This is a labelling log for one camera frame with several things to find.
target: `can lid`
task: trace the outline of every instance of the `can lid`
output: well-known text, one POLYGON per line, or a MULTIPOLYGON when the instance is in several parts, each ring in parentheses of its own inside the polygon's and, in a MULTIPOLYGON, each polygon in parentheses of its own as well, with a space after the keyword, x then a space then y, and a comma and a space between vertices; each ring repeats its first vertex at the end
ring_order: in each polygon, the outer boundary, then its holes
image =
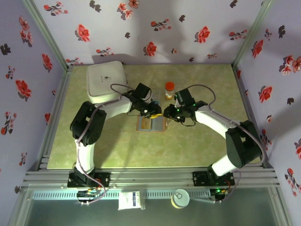
POLYGON ((185 207, 189 203, 189 194, 183 189, 178 189, 173 194, 174 203, 179 207, 185 207))
POLYGON ((173 91, 173 90, 174 90, 174 83, 171 82, 171 81, 167 82, 167 83, 165 84, 165 89, 166 89, 167 91, 173 91))

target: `glass jar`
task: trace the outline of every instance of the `glass jar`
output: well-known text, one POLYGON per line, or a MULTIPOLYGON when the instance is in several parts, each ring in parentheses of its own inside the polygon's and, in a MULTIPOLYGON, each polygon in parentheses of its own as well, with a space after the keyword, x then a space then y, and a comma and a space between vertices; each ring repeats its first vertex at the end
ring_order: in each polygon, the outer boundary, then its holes
POLYGON ((165 84, 165 98, 171 100, 174 97, 174 83, 169 81, 165 84))

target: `orange jar lid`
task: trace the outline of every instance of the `orange jar lid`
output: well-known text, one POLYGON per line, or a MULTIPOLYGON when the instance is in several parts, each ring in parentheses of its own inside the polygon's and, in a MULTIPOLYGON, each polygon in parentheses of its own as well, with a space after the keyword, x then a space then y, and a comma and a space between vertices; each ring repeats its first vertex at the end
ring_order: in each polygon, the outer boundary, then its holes
POLYGON ((173 91, 173 90, 174 90, 174 83, 171 82, 171 81, 167 82, 167 83, 165 84, 165 89, 166 89, 167 91, 173 91))

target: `floral wallpaper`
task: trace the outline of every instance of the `floral wallpaper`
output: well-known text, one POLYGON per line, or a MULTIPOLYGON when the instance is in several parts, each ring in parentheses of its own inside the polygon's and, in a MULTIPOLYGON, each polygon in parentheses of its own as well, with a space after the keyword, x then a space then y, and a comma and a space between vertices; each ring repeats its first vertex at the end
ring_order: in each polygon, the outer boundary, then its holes
POLYGON ((301 24, 292 21, 300 10, 298 0, 275 1, 237 68, 296 226, 301 225, 301 24))
POLYGON ((34 3, 68 64, 217 64, 234 61, 262 0, 34 3))
POLYGON ((24 175, 36 164, 63 68, 21 1, 3 5, 0 19, 7 31, 0 36, 0 225, 6 226, 24 175))

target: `glass panel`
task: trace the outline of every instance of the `glass panel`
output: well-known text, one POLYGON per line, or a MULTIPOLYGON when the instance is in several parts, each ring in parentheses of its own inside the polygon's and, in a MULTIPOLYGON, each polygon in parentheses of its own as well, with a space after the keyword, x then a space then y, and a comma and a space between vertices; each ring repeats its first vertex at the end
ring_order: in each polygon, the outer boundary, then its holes
POLYGON ((237 189, 222 204, 191 200, 181 210, 170 199, 146 200, 145 210, 118 211, 118 200, 81 206, 77 201, 33 201, 28 226, 276 226, 266 188, 237 189))

